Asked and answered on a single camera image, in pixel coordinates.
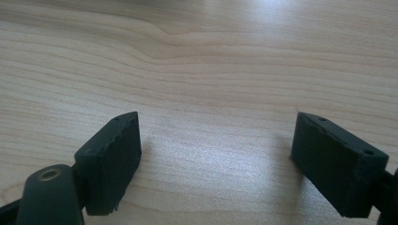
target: wood grain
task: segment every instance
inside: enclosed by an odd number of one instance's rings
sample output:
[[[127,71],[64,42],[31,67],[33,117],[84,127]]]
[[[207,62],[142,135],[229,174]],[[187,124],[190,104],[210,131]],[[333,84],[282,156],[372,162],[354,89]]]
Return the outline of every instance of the wood grain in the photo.
[[[86,224],[375,224],[289,155],[303,111],[398,167],[397,21],[393,0],[1,1],[0,204],[137,111],[140,168]]]

